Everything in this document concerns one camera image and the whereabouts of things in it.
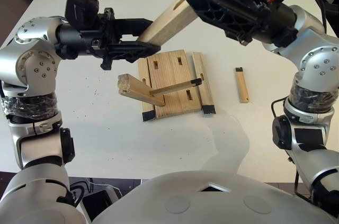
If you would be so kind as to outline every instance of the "black tip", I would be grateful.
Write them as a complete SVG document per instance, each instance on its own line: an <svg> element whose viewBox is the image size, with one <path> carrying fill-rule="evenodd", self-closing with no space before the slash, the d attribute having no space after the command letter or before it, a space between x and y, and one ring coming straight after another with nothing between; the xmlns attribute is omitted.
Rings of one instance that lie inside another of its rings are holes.
<svg viewBox="0 0 339 224"><path fill-rule="evenodd" d="M202 110L204 114L215 114L216 113L216 109L214 105L203 105Z"/></svg>
<svg viewBox="0 0 339 224"><path fill-rule="evenodd" d="M155 111L154 110L142 113L142 120L144 122L147 122L149 120L153 120L154 118L155 118Z"/></svg>
<svg viewBox="0 0 339 224"><path fill-rule="evenodd" d="M201 85L201 83L202 83L201 78L191 80L191 84L195 84L195 86Z"/></svg>

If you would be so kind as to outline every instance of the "wire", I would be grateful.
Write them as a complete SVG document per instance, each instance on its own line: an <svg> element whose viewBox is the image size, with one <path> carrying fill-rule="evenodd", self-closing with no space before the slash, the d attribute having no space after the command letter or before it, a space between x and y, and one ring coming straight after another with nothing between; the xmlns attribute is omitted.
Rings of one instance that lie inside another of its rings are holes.
<svg viewBox="0 0 339 224"><path fill-rule="evenodd" d="M273 113L274 118L276 118L276 114L275 114L275 110L274 110L274 105L275 105L275 103L284 101L287 97L288 97L288 96L286 96L286 97L284 97L284 98L280 98L280 99L278 99L278 100L276 100L276 101L273 101L273 102L271 103L271 110L272 110L272 113Z"/></svg>
<svg viewBox="0 0 339 224"><path fill-rule="evenodd" d="M91 193L91 187L88 187L88 183L86 183L85 181L79 181L79 182L72 183L69 187L72 187L73 185L76 185L76 184L79 184L79 183L84 183L87 187L88 193Z"/></svg>
<svg viewBox="0 0 339 224"><path fill-rule="evenodd" d="M77 207L78 204L80 203L81 199L83 199L84 197L84 194L85 194L85 189L84 187L82 187L81 185L74 185L72 187L70 187L70 191L73 191L73 190L76 190L76 189L80 189L81 190L81 193L80 193L80 196L78 197L78 199L74 202L74 206Z"/></svg>
<svg viewBox="0 0 339 224"><path fill-rule="evenodd" d="M301 195L299 192L298 192L298 182L299 182L299 173L298 173L298 170L296 171L296 179L295 179L295 195L297 195L298 197L300 197L301 199L304 199L306 202L312 204L312 202L307 198L305 197L304 195Z"/></svg>
<svg viewBox="0 0 339 224"><path fill-rule="evenodd" d="M326 24L326 10L325 10L325 3L324 0L316 0L317 4L320 7L320 10L322 12L322 20L323 20L323 26L325 29L325 33L327 33L327 24Z"/></svg>
<svg viewBox="0 0 339 224"><path fill-rule="evenodd" d="M93 184L93 185L99 185L99 186L108 186L108 187L112 187L113 189L115 189L115 190L117 190L117 191L119 191L119 193L120 193L120 196L121 196L121 198L122 198L122 193L121 193L121 191L120 191L120 189L118 188L118 187L114 187L113 185L111 185L111 184L100 184L100 183L94 183L94 182L91 182L88 178L86 178L87 179L87 181L89 182L89 183L91 183L91 184Z"/></svg>
<svg viewBox="0 0 339 224"><path fill-rule="evenodd" d="M4 90L2 89L2 81L0 80L0 97L4 98L5 94L4 94Z"/></svg>
<svg viewBox="0 0 339 224"><path fill-rule="evenodd" d="M91 183L90 185L91 185L91 191L93 192L94 191L94 185L93 185L93 183Z"/></svg>

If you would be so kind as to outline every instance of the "black cable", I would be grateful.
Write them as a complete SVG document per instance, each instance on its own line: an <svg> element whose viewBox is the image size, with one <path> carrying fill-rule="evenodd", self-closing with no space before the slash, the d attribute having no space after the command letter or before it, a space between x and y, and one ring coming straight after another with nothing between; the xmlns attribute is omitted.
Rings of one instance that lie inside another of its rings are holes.
<svg viewBox="0 0 339 224"><path fill-rule="evenodd" d="M90 178L90 182L91 182L91 192L94 191L94 181L93 181L93 178Z"/></svg>
<svg viewBox="0 0 339 224"><path fill-rule="evenodd" d="M301 194L298 192L298 183L299 183L299 173L298 173L298 171L296 171L296 179L295 179L295 195L297 195L297 196L300 197L301 199L304 199L306 202L312 204L312 202L311 202L307 197L305 197L304 195L301 195Z"/></svg>
<svg viewBox="0 0 339 224"><path fill-rule="evenodd" d="M2 81L0 80L0 97L4 98L5 94L4 94L4 90L2 89Z"/></svg>
<svg viewBox="0 0 339 224"><path fill-rule="evenodd" d="M284 101L287 97L288 97L288 96L286 96L286 97L284 97L284 98L280 98L280 99L278 99L278 100L276 100L276 101L273 101L273 102L271 103L271 110L272 110L272 113L273 113L274 118L276 118L276 114L275 114L275 110L274 110L274 105L275 105L275 103Z"/></svg>
<svg viewBox="0 0 339 224"><path fill-rule="evenodd" d="M88 192L91 193L91 188L88 187L88 183L86 181L79 181L79 182L72 183L70 185L70 187L72 187L73 185L79 184L79 183L84 183L86 185L86 187L87 187Z"/></svg>
<svg viewBox="0 0 339 224"><path fill-rule="evenodd" d="M324 0L316 0L316 2L319 5L320 10L322 11L323 26L324 26L324 29L325 29L325 33L327 33L326 10L325 10Z"/></svg>
<svg viewBox="0 0 339 224"><path fill-rule="evenodd" d="M74 202L74 206L77 207L78 204L80 203L81 199L83 199L84 197L84 194L85 194L85 189L84 187L82 187L81 185L74 185L73 187L70 187L70 191L73 191L73 190L76 190L76 189L79 189L81 190L81 193L80 193L80 196L78 197L78 199Z"/></svg>

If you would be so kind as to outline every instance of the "rectangular slot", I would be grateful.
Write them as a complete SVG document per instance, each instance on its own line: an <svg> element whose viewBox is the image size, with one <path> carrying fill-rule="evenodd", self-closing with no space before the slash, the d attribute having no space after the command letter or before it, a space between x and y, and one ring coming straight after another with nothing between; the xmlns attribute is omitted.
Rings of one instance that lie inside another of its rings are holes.
<svg viewBox="0 0 339 224"><path fill-rule="evenodd" d="M192 98L191 91L190 90L186 90L186 93L187 93L187 98L189 99L189 101L192 101L193 98Z"/></svg>

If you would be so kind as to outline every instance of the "black floor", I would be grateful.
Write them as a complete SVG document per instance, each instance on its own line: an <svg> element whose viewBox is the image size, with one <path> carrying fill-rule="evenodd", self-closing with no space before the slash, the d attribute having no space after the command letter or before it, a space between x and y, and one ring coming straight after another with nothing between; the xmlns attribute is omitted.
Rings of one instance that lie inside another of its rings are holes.
<svg viewBox="0 0 339 224"><path fill-rule="evenodd" d="M12 179L14 175L15 173L0 172L0 198L2 197L9 181ZM70 177L69 178L70 184L79 182L79 181L86 181L86 178L83 178L83 177ZM133 190L135 187L140 185L141 180L94 178L93 182L97 184L110 184L110 185L113 185L114 187L118 187L121 191L121 194L124 196L127 193L129 193L131 190ZM279 188L290 194L294 194L293 183L267 183L267 184L270 184L271 186ZM94 185L94 192L103 190L104 188L105 186ZM309 196L309 192L307 191L306 187L302 183L299 184L298 191L302 195Z"/></svg>

